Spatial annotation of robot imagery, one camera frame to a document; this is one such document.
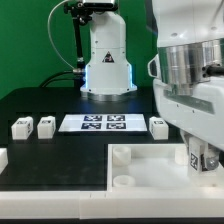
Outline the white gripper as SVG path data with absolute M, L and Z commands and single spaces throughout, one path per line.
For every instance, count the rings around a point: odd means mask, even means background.
M 211 77 L 209 82 L 197 84 L 191 96 L 181 96 L 171 94 L 169 86 L 162 82 L 158 56 L 148 63 L 148 73 L 154 78 L 159 115 L 180 129 L 186 148 L 189 148 L 190 134 L 208 142 L 202 154 L 202 170 L 216 170 L 218 149 L 224 150 L 224 78 Z

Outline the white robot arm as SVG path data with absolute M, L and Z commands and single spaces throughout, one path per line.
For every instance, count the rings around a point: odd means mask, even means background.
M 115 0 L 81 0 L 90 12 L 91 59 L 81 92 L 99 99 L 135 91 L 125 22 Z M 159 115 L 178 127 L 190 170 L 213 171 L 224 150 L 224 0 L 145 0 L 157 36 L 148 70 Z

